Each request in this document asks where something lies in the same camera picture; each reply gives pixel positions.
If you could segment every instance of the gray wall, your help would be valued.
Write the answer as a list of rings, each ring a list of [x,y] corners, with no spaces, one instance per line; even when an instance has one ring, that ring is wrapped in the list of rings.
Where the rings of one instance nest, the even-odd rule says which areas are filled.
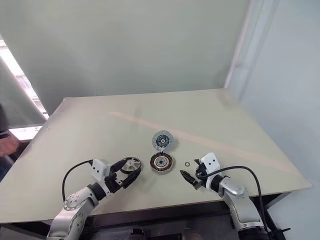
[[[10,127],[43,124],[45,118],[19,86],[0,57],[0,104]]]
[[[63,97],[224,85],[248,0],[2,0],[0,34],[51,114]]]
[[[272,217],[292,228],[288,240],[319,239],[320,1],[280,0],[247,85],[236,81],[230,90],[313,185],[273,206]]]

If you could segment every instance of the tabletop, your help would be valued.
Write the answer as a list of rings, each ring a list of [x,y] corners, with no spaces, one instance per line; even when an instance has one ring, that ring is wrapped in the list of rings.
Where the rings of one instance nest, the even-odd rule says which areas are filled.
[[[150,168],[150,158],[157,152],[152,138],[160,130],[176,139],[169,152],[175,166],[165,175]],[[0,223],[53,219],[62,209],[65,173],[93,158],[142,161],[138,179],[103,199],[93,215],[220,201],[215,192],[203,187],[197,191],[180,175],[180,170],[194,174],[194,159],[209,152],[215,153],[222,168],[251,168],[264,195],[311,186],[226,89],[68,97],[0,183]],[[85,164],[71,172],[66,195],[94,182],[90,170]],[[257,194],[249,172],[225,173],[247,187],[251,196]]]

